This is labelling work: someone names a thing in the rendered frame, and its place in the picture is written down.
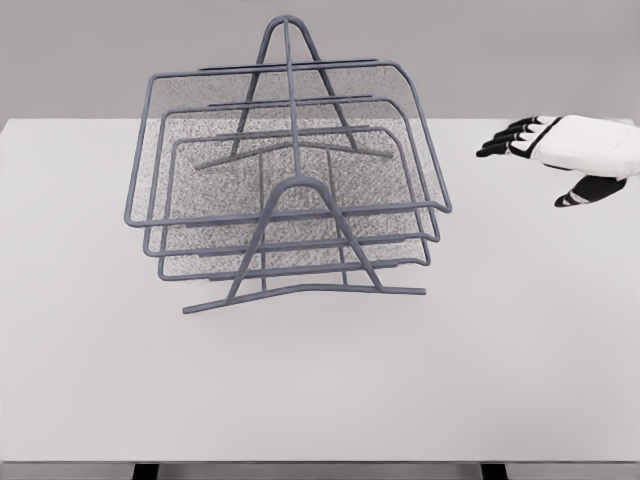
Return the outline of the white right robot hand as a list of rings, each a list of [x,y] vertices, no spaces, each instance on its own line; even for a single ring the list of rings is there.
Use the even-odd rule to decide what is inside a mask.
[[[581,115],[531,116],[482,144],[478,158],[511,155],[583,177],[555,200],[557,208],[589,205],[640,177],[640,127]]]

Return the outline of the large grey mesh file tray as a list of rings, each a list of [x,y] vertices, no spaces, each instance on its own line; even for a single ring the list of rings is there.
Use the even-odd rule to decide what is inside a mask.
[[[397,63],[373,59],[292,62],[298,138],[361,126],[403,129],[423,154],[430,213],[452,209],[420,99]],[[155,227],[162,154],[178,140],[263,136],[293,140],[286,63],[157,74],[149,80],[124,218]]]

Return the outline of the medium grey mesh file tray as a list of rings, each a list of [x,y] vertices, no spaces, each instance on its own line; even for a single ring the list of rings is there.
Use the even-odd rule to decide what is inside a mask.
[[[449,208],[423,118],[382,95],[174,107],[145,134],[132,214],[154,256],[420,258]]]

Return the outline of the small grey mesh file tray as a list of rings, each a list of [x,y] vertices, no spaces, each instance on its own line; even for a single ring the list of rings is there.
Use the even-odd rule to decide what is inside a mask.
[[[230,279],[240,267],[270,190],[294,175],[293,140],[270,133],[178,140],[161,157],[150,249],[170,279]],[[400,128],[317,130],[299,138],[301,174],[325,183],[379,268],[423,263],[435,228],[423,154]],[[249,272],[311,274],[356,269],[358,259],[305,187],[285,192]]]

